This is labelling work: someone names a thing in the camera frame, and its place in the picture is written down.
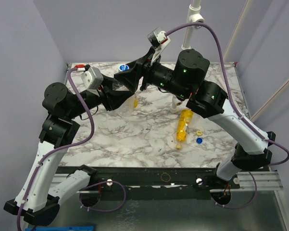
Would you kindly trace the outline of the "white ribbed bottle cap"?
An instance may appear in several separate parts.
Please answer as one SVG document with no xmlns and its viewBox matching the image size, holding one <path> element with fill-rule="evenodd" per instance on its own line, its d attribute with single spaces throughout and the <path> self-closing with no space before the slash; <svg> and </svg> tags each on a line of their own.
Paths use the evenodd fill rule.
<svg viewBox="0 0 289 231">
<path fill-rule="evenodd" d="M 123 72 L 123 71 L 129 70 L 129 69 L 130 69 L 130 67 L 126 64 L 122 64 L 118 68 L 119 72 Z"/>
</svg>

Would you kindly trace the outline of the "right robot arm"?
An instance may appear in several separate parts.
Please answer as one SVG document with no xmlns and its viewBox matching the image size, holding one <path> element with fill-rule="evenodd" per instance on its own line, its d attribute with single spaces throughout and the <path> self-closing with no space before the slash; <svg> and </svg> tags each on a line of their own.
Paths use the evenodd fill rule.
<svg viewBox="0 0 289 231">
<path fill-rule="evenodd" d="M 269 165 L 272 153 L 268 147 L 273 132 L 256 127 L 231 102 L 230 96 L 217 84 L 205 80 L 210 62 L 194 49 L 179 53 L 173 70 L 159 61 L 151 63 L 153 49 L 128 63 L 129 69 L 114 75 L 114 78 L 135 92 L 141 81 L 141 90 L 154 85 L 167 91 L 179 100 L 187 100 L 187 108 L 223 128 L 236 141 L 235 152 L 219 163 L 212 175 L 216 188 L 228 185 L 229 180 L 241 170 L 254 171 Z"/>
</svg>

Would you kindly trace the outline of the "small clear bottle white cap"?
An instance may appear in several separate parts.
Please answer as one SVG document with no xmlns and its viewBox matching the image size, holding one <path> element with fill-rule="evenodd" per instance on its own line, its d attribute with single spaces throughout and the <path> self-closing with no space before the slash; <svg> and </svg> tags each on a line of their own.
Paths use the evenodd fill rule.
<svg viewBox="0 0 289 231">
<path fill-rule="evenodd" d="M 122 93 L 123 91 L 129 91 L 125 85 L 118 82 L 117 80 L 113 82 L 112 88 L 114 91 L 118 91 L 119 93 Z M 117 109 L 114 110 L 114 113 L 118 114 L 119 116 L 131 115 L 134 110 L 134 100 L 135 94 L 126 99 L 124 103 L 122 103 Z"/>
</svg>

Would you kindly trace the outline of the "yellow bottle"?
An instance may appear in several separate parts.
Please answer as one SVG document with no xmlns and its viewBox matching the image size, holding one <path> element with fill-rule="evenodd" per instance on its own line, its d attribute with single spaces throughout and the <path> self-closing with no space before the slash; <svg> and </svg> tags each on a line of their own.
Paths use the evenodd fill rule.
<svg viewBox="0 0 289 231">
<path fill-rule="evenodd" d="M 133 106 L 133 109 L 135 109 L 138 105 L 138 97 L 136 94 L 133 95 L 133 98 L 132 98 L 132 106 Z"/>
<path fill-rule="evenodd" d="M 193 117 L 191 110 L 182 110 L 176 131 L 176 149 L 181 150 L 183 142 L 186 141 L 188 126 Z"/>
</svg>

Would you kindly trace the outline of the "blue bottle cap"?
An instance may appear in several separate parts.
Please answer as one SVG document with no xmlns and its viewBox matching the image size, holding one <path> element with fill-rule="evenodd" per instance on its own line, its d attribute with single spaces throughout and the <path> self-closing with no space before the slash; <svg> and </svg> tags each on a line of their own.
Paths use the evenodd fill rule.
<svg viewBox="0 0 289 231">
<path fill-rule="evenodd" d="M 202 138 L 197 138 L 197 139 L 196 139 L 196 142 L 197 142 L 198 144 L 201 144 L 201 143 L 203 142 L 203 140 L 202 140 Z"/>
</svg>

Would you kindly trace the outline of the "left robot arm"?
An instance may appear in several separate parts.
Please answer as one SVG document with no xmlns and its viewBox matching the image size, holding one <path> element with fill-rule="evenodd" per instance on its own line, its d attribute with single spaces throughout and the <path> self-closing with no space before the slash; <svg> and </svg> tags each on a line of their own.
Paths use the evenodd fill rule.
<svg viewBox="0 0 289 231">
<path fill-rule="evenodd" d="M 48 116 L 39 135 L 38 151 L 27 180 L 16 198 L 7 201 L 4 210 L 36 226 L 48 226 L 56 218 L 61 205 L 78 190 L 96 187 L 96 170 L 81 166 L 71 176 L 51 187 L 58 165 L 68 149 L 88 142 L 94 134 L 94 122 L 89 116 L 91 131 L 87 138 L 73 142 L 80 125 L 74 118 L 103 104 L 108 111 L 119 108 L 133 95 L 129 90 L 114 90 L 116 80 L 104 77 L 95 93 L 88 90 L 71 92 L 63 83 L 50 84 L 44 92 L 43 107 Z"/>
</svg>

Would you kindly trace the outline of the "yellow bottle cap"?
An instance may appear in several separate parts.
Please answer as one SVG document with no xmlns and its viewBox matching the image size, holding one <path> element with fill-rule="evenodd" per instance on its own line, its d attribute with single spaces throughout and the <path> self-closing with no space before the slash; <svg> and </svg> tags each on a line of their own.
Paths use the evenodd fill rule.
<svg viewBox="0 0 289 231">
<path fill-rule="evenodd" d="M 201 132 L 200 130 L 198 130 L 198 131 L 196 131 L 196 134 L 197 134 L 198 136 L 201 136 L 201 135 L 202 135 L 202 132 Z"/>
</svg>

